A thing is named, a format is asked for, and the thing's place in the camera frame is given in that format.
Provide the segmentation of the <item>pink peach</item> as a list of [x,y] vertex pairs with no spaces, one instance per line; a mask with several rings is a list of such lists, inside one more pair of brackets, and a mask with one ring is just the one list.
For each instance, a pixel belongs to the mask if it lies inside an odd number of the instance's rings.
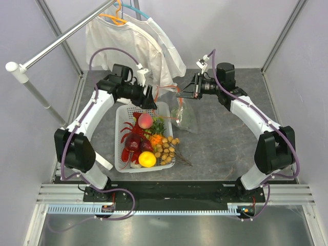
[[138,118],[138,125],[142,129],[149,129],[153,124],[153,118],[149,113],[142,113]]

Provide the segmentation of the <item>clear orange-zipper zip bag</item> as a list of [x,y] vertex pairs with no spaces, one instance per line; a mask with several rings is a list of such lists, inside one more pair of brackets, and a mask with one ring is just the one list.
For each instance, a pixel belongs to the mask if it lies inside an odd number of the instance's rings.
[[160,97],[160,92],[173,92],[175,95],[175,100],[173,100],[174,106],[170,110],[169,116],[157,114],[153,110],[155,115],[157,117],[169,120],[174,126],[181,130],[197,134],[199,129],[196,119],[196,113],[185,98],[178,97],[178,95],[180,95],[181,93],[181,90],[175,85],[155,86],[155,102],[158,101]]

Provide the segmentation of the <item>green netted melon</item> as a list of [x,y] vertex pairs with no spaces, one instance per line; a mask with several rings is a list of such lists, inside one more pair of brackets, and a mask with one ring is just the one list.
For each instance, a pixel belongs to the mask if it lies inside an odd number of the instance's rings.
[[171,110],[171,117],[173,118],[173,124],[181,128],[189,128],[196,124],[196,115],[191,106],[183,105],[174,107]]

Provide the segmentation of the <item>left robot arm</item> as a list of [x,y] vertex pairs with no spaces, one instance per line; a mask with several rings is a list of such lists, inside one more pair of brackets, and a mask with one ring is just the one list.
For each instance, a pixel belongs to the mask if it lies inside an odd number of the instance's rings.
[[94,194],[100,201],[108,201],[113,194],[112,188],[107,186],[108,177],[98,167],[101,156],[96,154],[90,143],[100,120],[121,98],[129,99],[142,109],[157,108],[150,84],[152,73],[141,65],[137,67],[136,76],[133,76],[131,68],[115,64],[105,78],[95,83],[90,100],[76,120],[54,133],[61,179],[69,179],[65,168],[73,170],[75,176],[80,176],[95,189]]

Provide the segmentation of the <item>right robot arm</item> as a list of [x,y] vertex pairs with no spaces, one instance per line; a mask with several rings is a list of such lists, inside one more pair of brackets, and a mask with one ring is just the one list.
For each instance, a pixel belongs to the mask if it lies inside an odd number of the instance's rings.
[[197,62],[200,72],[178,93],[178,97],[201,99],[204,94],[216,95],[228,111],[241,119],[257,139],[254,165],[236,180],[235,197],[242,202],[253,196],[253,190],[278,176],[284,168],[297,162],[295,132],[292,127],[282,127],[256,107],[248,94],[236,86],[235,67],[219,63],[214,76],[206,74],[204,59]]

